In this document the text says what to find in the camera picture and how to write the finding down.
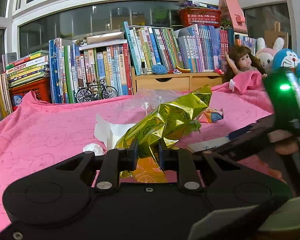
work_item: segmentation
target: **gold foil wrapper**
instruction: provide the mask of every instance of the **gold foil wrapper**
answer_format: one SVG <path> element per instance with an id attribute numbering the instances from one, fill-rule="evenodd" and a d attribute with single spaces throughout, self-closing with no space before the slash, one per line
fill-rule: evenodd
<path id="1" fill-rule="evenodd" d="M 159 168 L 157 145 L 163 138 L 167 147 L 172 148 L 183 135 L 196 130 L 193 120 L 208 108 L 211 99 L 210 86 L 204 86 L 175 101 L 160 104 L 152 113 L 131 127 L 117 143 L 117 148 L 129 148 L 134 138 L 139 142 L 137 169 L 132 176 L 139 182 L 167 182 Z"/>

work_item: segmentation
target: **bicycle model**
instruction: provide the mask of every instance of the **bicycle model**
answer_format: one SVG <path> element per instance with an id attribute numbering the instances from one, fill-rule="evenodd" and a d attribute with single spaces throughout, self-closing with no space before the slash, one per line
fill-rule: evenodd
<path id="1" fill-rule="evenodd" d="M 99 81 L 100 84 L 91 85 L 92 83 L 95 83 L 97 81 Z M 106 82 L 106 78 L 102 78 L 100 80 L 94 80 L 93 82 L 87 82 L 87 87 L 80 88 L 77 91 L 75 95 L 75 101 L 77 103 L 85 103 L 85 102 L 99 100 L 100 98 L 108 99 L 108 98 L 117 97 L 119 95 L 118 91 L 112 86 L 106 86 L 105 82 Z"/>

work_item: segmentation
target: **doll's hair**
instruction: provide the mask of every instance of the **doll's hair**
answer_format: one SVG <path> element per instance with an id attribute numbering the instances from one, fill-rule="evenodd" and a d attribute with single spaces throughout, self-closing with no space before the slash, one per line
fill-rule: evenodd
<path id="1" fill-rule="evenodd" d="M 251 66 L 255 67 L 261 74 L 265 74 L 266 72 L 260 63 L 260 59 L 253 56 L 248 47 L 235 45 L 229 50 L 229 58 L 234 61 L 236 66 L 239 65 L 239 60 L 246 54 L 248 54 L 251 59 Z M 234 78 L 234 76 L 234 72 L 228 64 L 226 69 L 226 81 L 229 82 L 230 79 Z"/>

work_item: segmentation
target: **red crate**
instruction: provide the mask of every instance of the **red crate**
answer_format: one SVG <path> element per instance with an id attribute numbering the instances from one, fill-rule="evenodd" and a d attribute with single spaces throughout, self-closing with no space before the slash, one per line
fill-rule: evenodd
<path id="1" fill-rule="evenodd" d="M 180 10 L 180 19 L 184 27 L 196 23 L 219 27 L 221 11 L 210 8 L 183 8 Z"/>
<path id="2" fill-rule="evenodd" d="M 17 109 L 23 96 L 31 90 L 35 92 L 38 100 L 51 103 L 50 78 L 44 78 L 9 90 L 13 111 Z"/>

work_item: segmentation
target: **wooden shelf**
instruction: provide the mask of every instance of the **wooden shelf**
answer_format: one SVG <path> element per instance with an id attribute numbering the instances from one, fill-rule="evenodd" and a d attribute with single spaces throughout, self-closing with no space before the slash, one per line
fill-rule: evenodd
<path id="1" fill-rule="evenodd" d="M 132 87 L 135 94 L 138 89 L 146 90 L 177 90 L 193 91 L 204 85 L 216 86 L 222 84 L 222 76 L 215 72 L 203 73 L 181 73 L 165 75 L 135 75 L 134 68 L 132 72 Z"/>

